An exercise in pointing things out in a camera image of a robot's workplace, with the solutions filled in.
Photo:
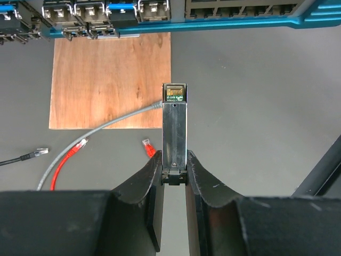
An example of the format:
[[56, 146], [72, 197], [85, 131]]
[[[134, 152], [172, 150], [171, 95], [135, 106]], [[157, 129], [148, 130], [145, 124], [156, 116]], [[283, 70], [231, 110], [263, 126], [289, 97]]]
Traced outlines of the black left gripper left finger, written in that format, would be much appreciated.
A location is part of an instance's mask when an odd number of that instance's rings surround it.
[[155, 255], [161, 152], [112, 190], [4, 191], [1, 255]]

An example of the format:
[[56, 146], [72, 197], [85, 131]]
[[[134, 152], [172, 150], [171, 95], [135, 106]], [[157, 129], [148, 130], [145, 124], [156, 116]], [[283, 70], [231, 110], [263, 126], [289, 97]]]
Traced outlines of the silver SFP module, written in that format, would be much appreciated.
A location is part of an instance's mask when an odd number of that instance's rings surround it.
[[163, 181], [170, 186], [186, 183], [187, 84], [163, 84]]

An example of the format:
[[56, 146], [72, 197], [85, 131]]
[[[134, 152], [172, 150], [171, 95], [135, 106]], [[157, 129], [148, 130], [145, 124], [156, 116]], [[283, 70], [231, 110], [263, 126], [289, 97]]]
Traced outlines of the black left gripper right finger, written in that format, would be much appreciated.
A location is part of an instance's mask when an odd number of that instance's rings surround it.
[[340, 200], [247, 197], [189, 151], [185, 186], [191, 255], [340, 255]]

